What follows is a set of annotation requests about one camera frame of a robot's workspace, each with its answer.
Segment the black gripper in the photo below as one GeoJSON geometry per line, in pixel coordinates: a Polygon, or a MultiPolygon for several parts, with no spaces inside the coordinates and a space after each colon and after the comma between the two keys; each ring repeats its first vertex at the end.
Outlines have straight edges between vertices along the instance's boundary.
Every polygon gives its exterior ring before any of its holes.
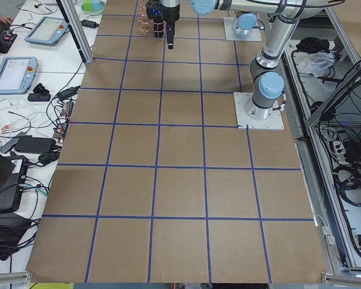
{"type": "Polygon", "coordinates": [[[162,19],[166,21],[166,36],[168,49],[174,48],[174,23],[180,17],[180,0],[160,0],[159,9],[162,19]]]}

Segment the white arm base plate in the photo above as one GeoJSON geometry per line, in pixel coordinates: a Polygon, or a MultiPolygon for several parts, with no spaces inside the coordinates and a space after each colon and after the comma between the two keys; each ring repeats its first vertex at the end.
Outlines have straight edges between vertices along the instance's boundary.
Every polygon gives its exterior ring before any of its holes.
{"type": "Polygon", "coordinates": [[[233,94],[238,129],[284,130],[278,101],[271,108],[259,108],[253,103],[253,93],[233,94]]]}
{"type": "Polygon", "coordinates": [[[226,40],[260,42],[261,26],[258,25],[258,18],[255,14],[247,13],[238,17],[224,17],[224,31],[226,40]]]}

